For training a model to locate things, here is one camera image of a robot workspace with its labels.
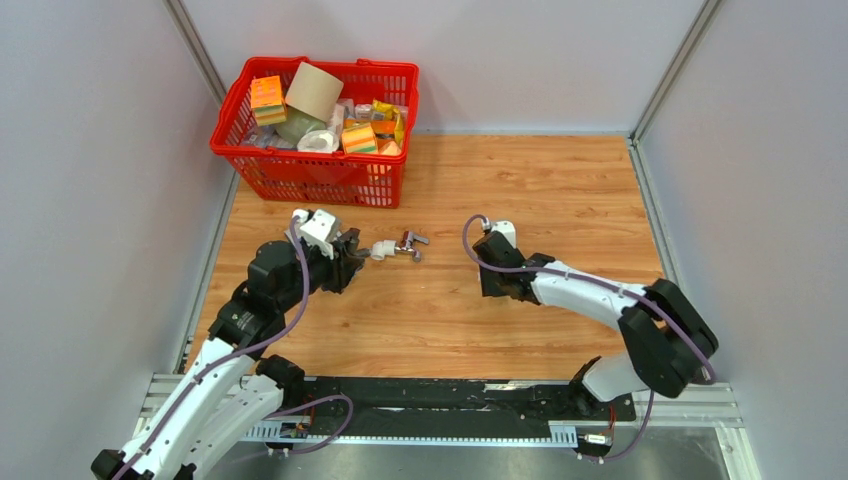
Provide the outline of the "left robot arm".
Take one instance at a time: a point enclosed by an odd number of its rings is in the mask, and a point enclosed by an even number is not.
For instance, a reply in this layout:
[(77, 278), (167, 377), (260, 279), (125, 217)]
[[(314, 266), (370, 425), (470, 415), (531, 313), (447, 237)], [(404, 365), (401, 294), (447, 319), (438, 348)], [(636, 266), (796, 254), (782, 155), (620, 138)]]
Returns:
[(276, 410), (310, 408), (304, 371), (266, 349), (295, 326), (316, 290), (340, 294), (364, 266), (360, 232), (294, 218), (257, 248), (246, 279), (219, 310), (192, 366), (145, 428), (93, 460), (97, 479), (202, 479)]

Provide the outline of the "chrome faucet with white elbow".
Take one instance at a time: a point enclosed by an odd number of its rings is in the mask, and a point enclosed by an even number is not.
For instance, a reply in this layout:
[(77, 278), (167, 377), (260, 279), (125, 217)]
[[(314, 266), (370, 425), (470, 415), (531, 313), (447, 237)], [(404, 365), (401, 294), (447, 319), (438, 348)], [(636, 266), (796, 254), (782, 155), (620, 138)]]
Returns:
[(422, 253), (418, 245), (428, 245), (429, 243), (430, 241), (427, 237), (407, 230), (399, 241), (382, 240), (375, 242), (370, 249), (370, 258), (376, 261), (383, 261), (387, 257), (408, 255), (413, 262), (420, 263)]

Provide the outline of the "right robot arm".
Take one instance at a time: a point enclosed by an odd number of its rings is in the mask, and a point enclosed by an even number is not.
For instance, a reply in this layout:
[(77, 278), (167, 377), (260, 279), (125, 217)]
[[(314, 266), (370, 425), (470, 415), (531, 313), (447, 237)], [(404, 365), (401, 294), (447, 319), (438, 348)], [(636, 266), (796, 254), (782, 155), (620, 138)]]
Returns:
[(621, 334), (624, 353), (589, 360), (568, 384), (572, 408), (581, 417), (596, 418), (612, 400), (633, 392), (676, 398), (719, 348), (701, 314), (667, 279), (650, 285), (613, 282), (549, 255), (526, 257), (495, 229), (471, 249), (483, 295), (563, 308)]

